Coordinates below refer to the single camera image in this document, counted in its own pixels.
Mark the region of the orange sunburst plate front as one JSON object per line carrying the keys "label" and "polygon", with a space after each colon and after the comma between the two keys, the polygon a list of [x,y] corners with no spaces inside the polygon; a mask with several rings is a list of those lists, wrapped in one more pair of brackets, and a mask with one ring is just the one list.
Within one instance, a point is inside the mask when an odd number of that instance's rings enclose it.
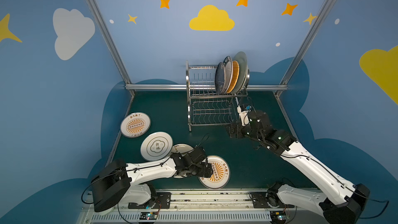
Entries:
{"label": "orange sunburst plate front", "polygon": [[208,163],[211,164],[213,174],[210,178],[200,177],[199,180],[206,188],[221,189],[230,179],[230,167],[227,162],[219,156],[208,156]]}

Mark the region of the steel two-tier dish rack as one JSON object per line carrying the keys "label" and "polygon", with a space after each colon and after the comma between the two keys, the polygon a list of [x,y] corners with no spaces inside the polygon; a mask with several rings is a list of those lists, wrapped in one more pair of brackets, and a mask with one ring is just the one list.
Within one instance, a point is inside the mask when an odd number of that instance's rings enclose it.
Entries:
{"label": "steel two-tier dish rack", "polygon": [[239,100],[248,95],[247,89],[236,93],[217,94],[216,65],[186,64],[188,128],[228,125],[240,122]]}

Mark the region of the white plate with black motif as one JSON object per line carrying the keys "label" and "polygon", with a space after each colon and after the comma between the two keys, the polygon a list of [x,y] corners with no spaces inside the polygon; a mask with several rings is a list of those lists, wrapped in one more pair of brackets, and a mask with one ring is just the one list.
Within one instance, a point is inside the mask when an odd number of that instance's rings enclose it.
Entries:
{"label": "white plate with black motif", "polygon": [[167,157],[172,150],[173,139],[166,132],[152,133],[141,145],[141,156],[146,161],[157,161]]}

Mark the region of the dark blue speckled plate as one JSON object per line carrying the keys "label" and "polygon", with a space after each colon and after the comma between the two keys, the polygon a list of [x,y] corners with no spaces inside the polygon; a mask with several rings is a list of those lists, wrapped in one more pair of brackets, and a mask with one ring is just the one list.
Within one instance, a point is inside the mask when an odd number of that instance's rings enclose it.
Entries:
{"label": "dark blue speckled plate", "polygon": [[217,94],[222,94],[225,83],[224,65],[220,62],[215,72],[215,89]]}

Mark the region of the yellow woven plate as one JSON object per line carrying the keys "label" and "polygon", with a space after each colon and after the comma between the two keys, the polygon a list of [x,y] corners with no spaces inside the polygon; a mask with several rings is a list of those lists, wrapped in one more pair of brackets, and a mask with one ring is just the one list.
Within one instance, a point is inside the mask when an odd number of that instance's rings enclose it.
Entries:
{"label": "yellow woven plate", "polygon": [[235,85],[237,84],[238,77],[239,77],[239,63],[237,61],[233,61],[232,65],[233,65],[232,79],[231,79],[229,87],[227,89],[227,94],[231,93],[232,90],[235,88]]}

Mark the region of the green rim Hao Wei plate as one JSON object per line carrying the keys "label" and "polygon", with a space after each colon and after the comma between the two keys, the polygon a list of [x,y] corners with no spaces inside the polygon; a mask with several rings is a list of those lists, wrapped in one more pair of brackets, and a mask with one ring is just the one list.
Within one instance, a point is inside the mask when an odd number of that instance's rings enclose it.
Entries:
{"label": "green rim Hao Wei plate", "polygon": [[233,75],[233,60],[230,56],[227,56],[224,59],[223,66],[224,66],[224,85],[222,88],[222,94],[225,94],[228,91]]}

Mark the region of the large pale green plate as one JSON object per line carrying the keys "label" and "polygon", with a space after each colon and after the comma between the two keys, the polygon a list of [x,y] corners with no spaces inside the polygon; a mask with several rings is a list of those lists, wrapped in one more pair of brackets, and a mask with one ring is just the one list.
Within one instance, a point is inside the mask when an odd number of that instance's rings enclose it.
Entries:
{"label": "large pale green plate", "polygon": [[246,81],[247,72],[248,72],[247,56],[243,51],[238,52],[235,55],[234,60],[238,62],[239,74],[238,74],[237,83],[231,92],[232,94],[236,94],[242,90],[244,83]]}

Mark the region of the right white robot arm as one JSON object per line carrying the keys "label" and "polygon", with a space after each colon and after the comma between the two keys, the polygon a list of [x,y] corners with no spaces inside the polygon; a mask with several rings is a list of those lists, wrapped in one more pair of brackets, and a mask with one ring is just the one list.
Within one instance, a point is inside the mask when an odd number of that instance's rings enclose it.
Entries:
{"label": "right white robot arm", "polygon": [[294,205],[323,216],[330,224],[355,224],[359,220],[370,195],[366,186],[355,185],[330,170],[293,135],[275,129],[266,113],[245,111],[240,116],[239,123],[227,126],[230,137],[259,142],[297,168],[320,190],[311,192],[276,182],[265,196],[270,207]]}

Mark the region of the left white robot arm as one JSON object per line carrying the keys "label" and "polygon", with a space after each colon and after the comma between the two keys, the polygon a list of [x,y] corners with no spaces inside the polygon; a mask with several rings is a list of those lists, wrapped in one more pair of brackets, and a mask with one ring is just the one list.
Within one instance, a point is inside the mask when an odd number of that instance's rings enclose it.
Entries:
{"label": "left white robot arm", "polygon": [[118,159],[91,179],[94,211],[104,212],[120,201],[146,204],[155,197],[155,191],[147,183],[156,179],[175,176],[211,178],[213,174],[212,164],[201,146],[141,164]]}

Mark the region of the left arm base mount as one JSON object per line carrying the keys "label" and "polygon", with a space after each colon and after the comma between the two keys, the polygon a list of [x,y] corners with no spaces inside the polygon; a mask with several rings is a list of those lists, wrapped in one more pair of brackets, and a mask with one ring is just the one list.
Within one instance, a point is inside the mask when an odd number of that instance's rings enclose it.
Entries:
{"label": "left arm base mount", "polygon": [[158,192],[156,197],[151,197],[149,201],[138,205],[136,203],[129,203],[128,209],[169,209],[171,204],[170,192]]}

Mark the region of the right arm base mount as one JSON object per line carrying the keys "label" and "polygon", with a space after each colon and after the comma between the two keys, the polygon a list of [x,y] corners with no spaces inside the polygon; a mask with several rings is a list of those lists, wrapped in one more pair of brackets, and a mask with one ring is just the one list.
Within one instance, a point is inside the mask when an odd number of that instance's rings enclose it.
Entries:
{"label": "right arm base mount", "polygon": [[285,205],[274,192],[250,192],[249,197],[254,208],[285,208],[294,207],[293,205]]}

